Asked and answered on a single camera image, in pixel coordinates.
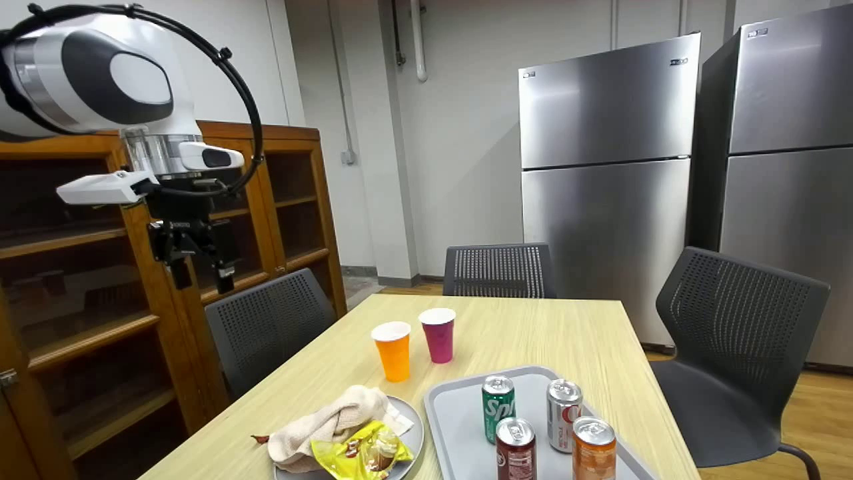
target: plate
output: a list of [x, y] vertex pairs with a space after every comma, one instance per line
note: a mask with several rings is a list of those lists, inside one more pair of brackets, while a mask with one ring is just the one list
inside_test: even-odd
[[[409, 430], [401, 434], [401, 444], [409, 450], [409, 462], [393, 464], [392, 473], [388, 473], [388, 480], [401, 480], [424, 453], [425, 430], [424, 430], [424, 422], [415, 414], [415, 409], [409, 409], [399, 398], [388, 398], [388, 402], [399, 412], [399, 417], [409, 420]], [[277, 470], [275, 464], [268, 464], [268, 468], [271, 468], [271, 478], [275, 480], [331, 480], [331, 474], [324, 470], [313, 470], [313, 468], [288, 470], [288, 473]]]

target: soda can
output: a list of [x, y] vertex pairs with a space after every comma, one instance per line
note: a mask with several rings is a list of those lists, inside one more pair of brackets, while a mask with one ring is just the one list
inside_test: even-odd
[[613, 480], [615, 478], [615, 434], [607, 422], [596, 417], [575, 420], [575, 480]]
[[496, 444], [501, 420], [515, 417], [515, 388], [508, 376], [484, 376], [483, 382], [483, 428], [484, 441]]
[[580, 417], [580, 388], [565, 378], [549, 382], [549, 444], [559, 453], [571, 453], [575, 446], [572, 424]]
[[499, 480], [535, 480], [535, 438], [525, 420], [499, 424]]

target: chair back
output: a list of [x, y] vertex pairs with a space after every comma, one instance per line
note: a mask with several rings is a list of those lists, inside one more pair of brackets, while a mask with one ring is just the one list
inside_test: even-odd
[[680, 364], [735, 385], [777, 424], [827, 298], [811, 277], [684, 248], [655, 308]]
[[555, 298], [549, 246], [453, 246], [445, 260], [445, 296]]
[[236, 292], [204, 308], [223, 382], [241, 394], [336, 320], [308, 270]]

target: table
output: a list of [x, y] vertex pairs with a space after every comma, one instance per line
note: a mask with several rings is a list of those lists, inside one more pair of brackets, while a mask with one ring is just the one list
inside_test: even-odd
[[[455, 310], [455, 361], [447, 365], [429, 364], [415, 322], [417, 313], [429, 308]], [[388, 385], [380, 376], [371, 328], [384, 320], [412, 326], [409, 382]], [[336, 401], [348, 385], [377, 388], [408, 401], [425, 422], [421, 401], [435, 385], [519, 365], [541, 365], [579, 382], [587, 402], [613, 424], [655, 478], [697, 478], [617, 302], [384, 293], [343, 314], [143, 478], [265, 480], [271, 478], [265, 449], [255, 449], [249, 434], [271, 433]], [[429, 441], [412, 478], [440, 478]]]

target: purple drink cup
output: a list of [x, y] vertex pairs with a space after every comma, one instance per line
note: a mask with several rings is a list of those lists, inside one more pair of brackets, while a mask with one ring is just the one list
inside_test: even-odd
[[451, 364], [453, 361], [453, 310], [424, 310], [421, 326], [429, 345], [431, 364]]

